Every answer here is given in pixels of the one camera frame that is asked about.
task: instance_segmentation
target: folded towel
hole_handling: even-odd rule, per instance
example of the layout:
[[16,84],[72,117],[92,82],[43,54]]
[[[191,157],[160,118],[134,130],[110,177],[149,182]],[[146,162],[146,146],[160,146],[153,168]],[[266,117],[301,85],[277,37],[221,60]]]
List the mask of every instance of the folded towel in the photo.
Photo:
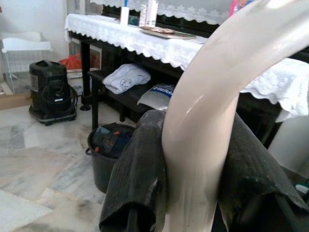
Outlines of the folded towel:
[[108,75],[103,84],[114,94],[120,94],[135,85],[144,85],[150,81],[150,74],[140,65],[123,64]]

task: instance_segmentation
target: red bag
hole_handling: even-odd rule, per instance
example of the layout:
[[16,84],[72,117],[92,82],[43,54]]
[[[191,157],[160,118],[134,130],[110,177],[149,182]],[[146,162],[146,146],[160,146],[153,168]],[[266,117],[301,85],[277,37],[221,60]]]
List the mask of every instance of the red bag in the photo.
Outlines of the red bag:
[[67,70],[71,69],[81,69],[82,68],[82,60],[81,55],[69,55],[68,58],[62,59],[59,61],[60,64],[64,64]]

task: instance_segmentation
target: black cable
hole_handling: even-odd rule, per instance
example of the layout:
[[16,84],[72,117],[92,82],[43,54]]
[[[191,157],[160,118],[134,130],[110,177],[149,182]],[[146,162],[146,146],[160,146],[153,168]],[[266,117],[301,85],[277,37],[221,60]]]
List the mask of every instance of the black cable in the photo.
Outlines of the black cable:
[[[57,120],[57,117],[63,117],[66,116],[67,114],[73,112],[76,110],[77,108],[77,103],[78,103],[78,96],[77,93],[75,91],[74,88],[72,88],[70,85],[67,84],[67,87],[69,88],[70,94],[68,95],[68,97],[64,100],[61,100],[59,102],[54,102],[54,101],[49,101],[48,98],[48,94],[47,91],[52,88],[53,86],[57,86],[59,87],[60,85],[58,83],[49,83],[47,86],[45,86],[43,88],[43,90],[41,91],[41,100],[42,100],[42,111],[48,115],[49,117],[54,118],[55,120]],[[62,93],[62,95],[64,95],[64,88],[66,87],[66,84],[62,84],[61,85],[61,89],[59,92]],[[57,110],[55,108],[52,108],[52,106],[54,105],[61,105],[64,104],[68,101],[71,101],[70,106],[66,109],[66,110]]]

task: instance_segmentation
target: white wall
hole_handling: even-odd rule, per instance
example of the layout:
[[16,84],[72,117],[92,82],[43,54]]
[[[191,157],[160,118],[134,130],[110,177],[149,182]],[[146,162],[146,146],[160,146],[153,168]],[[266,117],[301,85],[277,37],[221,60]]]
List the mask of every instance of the white wall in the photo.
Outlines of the white wall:
[[64,40],[66,0],[0,0],[0,31],[38,31],[52,44],[54,61],[68,56]]
[[280,165],[309,178],[309,116],[284,121],[268,150]]

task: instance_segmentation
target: black vacuum cleaner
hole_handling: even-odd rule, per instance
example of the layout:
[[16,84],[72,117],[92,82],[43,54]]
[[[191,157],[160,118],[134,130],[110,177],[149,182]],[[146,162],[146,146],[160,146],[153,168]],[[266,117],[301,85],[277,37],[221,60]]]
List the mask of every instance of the black vacuum cleaner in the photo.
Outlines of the black vacuum cleaner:
[[62,64],[42,60],[30,64],[31,98],[29,113],[46,126],[62,120],[74,120],[78,96],[68,84]]

